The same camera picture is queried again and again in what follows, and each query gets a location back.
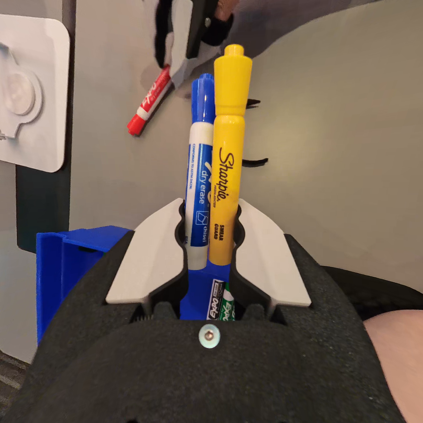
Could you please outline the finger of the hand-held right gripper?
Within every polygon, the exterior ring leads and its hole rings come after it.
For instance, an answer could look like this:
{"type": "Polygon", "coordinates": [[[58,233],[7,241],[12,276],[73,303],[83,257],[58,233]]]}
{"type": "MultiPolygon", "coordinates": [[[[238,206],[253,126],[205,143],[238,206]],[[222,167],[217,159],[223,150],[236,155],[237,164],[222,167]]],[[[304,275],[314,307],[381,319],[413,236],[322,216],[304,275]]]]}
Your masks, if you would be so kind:
{"type": "Polygon", "coordinates": [[[168,65],[167,38],[172,33],[171,0],[146,0],[145,24],[151,36],[154,57],[159,68],[168,65]]]}
{"type": "Polygon", "coordinates": [[[171,48],[170,76],[176,89],[178,89],[187,78],[186,72],[189,63],[187,48],[192,12],[192,1],[172,1],[171,23],[173,29],[173,44],[171,48]]]}

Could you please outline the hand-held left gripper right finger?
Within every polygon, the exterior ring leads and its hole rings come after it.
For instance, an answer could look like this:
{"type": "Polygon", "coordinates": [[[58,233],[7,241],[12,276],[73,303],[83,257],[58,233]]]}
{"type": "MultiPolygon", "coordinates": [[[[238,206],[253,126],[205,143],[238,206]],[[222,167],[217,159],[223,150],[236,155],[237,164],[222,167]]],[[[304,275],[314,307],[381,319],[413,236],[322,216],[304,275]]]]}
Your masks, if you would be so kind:
{"type": "Polygon", "coordinates": [[[311,305],[283,230],[243,199],[235,219],[230,291],[242,307],[260,304],[266,314],[278,305],[311,305]]]}

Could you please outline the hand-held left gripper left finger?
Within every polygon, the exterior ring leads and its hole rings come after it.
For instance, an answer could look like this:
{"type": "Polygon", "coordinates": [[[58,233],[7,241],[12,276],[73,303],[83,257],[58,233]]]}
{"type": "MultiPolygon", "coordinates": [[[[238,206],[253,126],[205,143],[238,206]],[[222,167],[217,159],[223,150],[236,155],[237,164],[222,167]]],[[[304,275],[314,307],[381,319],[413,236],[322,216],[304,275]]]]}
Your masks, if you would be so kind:
{"type": "Polygon", "coordinates": [[[184,201],[176,198],[136,227],[107,304],[140,304],[152,314],[158,303],[168,302],[180,316],[189,287],[184,225],[184,201]]]}

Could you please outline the red dry erase marker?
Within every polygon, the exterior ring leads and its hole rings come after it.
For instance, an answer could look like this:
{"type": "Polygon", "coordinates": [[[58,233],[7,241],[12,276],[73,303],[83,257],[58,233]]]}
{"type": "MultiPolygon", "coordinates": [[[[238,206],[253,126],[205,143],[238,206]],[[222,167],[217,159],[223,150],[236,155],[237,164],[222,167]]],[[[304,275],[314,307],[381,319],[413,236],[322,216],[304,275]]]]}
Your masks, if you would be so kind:
{"type": "Polygon", "coordinates": [[[146,94],[143,102],[138,107],[135,115],[127,124],[128,133],[132,136],[138,136],[142,132],[145,124],[151,118],[152,114],[164,98],[165,94],[172,86],[170,76],[170,66],[165,66],[150,90],[146,94]]]}

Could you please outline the blue dry erase marker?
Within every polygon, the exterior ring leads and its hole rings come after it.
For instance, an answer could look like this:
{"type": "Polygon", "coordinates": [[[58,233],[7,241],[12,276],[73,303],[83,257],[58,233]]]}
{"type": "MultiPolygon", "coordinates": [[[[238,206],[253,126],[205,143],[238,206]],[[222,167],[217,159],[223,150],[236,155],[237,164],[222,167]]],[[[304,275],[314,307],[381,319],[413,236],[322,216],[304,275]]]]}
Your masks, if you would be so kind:
{"type": "Polygon", "coordinates": [[[214,77],[205,73],[192,82],[185,198],[185,248],[189,270],[207,265],[209,249],[212,149],[215,120],[214,77]]]}

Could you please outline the yellow highlighter marker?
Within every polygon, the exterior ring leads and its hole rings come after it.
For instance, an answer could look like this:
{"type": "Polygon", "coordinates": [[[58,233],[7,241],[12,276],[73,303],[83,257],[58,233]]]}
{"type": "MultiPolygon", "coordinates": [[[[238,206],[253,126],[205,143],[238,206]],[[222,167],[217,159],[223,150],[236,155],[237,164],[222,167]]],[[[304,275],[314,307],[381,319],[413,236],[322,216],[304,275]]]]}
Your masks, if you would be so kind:
{"type": "Polygon", "coordinates": [[[211,174],[209,261],[231,263],[239,205],[245,112],[252,60],[241,45],[228,45],[214,61],[215,113],[211,174]]]}

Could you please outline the blue plastic bin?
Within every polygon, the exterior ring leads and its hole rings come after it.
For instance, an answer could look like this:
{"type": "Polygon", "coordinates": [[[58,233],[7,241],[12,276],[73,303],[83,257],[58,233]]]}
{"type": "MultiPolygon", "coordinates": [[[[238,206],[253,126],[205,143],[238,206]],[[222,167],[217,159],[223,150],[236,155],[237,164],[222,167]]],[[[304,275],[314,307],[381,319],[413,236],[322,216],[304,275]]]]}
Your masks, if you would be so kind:
{"type": "MultiPolygon", "coordinates": [[[[129,229],[104,226],[36,235],[37,344],[77,282],[129,229]]],[[[204,269],[189,271],[189,289],[180,303],[181,320],[205,320],[214,279],[229,282],[230,266],[210,261],[204,269]]]]}

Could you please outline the black hook-and-loop tie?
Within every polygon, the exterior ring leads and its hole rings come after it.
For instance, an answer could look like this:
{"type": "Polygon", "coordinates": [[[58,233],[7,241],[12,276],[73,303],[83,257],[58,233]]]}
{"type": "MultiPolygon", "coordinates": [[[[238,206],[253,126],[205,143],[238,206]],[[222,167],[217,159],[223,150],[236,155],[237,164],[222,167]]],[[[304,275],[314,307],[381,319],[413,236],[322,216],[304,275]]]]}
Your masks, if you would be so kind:
{"type": "MultiPolygon", "coordinates": [[[[260,103],[261,103],[261,101],[258,100],[258,99],[249,98],[247,100],[246,109],[257,108],[260,103]]],[[[269,160],[268,158],[263,158],[263,159],[260,159],[260,160],[243,159],[242,160],[242,166],[247,167],[247,168],[261,167],[261,166],[264,166],[265,164],[267,164],[268,160],[269,160]]]]}

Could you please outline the person's left forearm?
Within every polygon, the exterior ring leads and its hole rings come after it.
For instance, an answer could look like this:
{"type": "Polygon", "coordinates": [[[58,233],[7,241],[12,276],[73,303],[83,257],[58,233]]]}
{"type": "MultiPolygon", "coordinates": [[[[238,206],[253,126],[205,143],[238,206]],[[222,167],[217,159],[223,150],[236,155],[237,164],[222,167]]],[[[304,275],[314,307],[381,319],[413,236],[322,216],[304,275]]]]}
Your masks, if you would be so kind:
{"type": "Polygon", "coordinates": [[[406,422],[423,421],[423,311],[397,310],[364,321],[392,397],[406,422]]]}

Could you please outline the person's right hand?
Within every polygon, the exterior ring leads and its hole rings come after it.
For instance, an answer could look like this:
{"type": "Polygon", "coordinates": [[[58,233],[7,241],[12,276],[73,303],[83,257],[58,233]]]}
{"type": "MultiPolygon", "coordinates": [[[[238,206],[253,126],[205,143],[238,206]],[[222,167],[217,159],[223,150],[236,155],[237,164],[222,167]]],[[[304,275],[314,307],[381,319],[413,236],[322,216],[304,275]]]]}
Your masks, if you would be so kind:
{"type": "Polygon", "coordinates": [[[214,17],[222,22],[228,21],[239,2],[239,0],[218,0],[214,17]]]}

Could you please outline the green dry erase marker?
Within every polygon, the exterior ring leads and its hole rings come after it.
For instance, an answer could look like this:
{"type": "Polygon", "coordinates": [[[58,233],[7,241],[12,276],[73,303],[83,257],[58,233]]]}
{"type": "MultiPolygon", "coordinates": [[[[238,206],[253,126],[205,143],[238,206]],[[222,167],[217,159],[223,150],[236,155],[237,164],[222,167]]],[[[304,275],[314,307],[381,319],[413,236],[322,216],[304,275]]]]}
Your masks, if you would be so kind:
{"type": "Polygon", "coordinates": [[[225,285],[223,297],[220,306],[219,318],[220,321],[235,321],[234,298],[230,292],[229,284],[225,285]]]}

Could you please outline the black dry erase marker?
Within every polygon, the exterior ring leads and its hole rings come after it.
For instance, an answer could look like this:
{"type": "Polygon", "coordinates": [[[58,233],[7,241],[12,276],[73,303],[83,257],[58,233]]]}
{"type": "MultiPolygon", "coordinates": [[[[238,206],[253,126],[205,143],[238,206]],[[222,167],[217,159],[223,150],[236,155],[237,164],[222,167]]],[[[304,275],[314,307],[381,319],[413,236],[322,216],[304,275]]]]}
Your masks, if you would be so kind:
{"type": "Polygon", "coordinates": [[[218,279],[213,279],[210,299],[209,299],[209,306],[208,306],[207,315],[206,315],[207,320],[219,319],[224,291],[225,291],[225,282],[218,279]]]}

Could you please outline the white plastic base plate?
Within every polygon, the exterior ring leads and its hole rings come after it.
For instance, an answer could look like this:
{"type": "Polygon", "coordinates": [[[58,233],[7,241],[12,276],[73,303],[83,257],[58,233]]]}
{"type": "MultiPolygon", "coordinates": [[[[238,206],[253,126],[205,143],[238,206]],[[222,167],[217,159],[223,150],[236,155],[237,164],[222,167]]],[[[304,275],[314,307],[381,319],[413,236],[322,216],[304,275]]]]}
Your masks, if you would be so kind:
{"type": "Polygon", "coordinates": [[[50,18],[0,16],[0,160],[54,173],[64,163],[70,36],[50,18]]]}

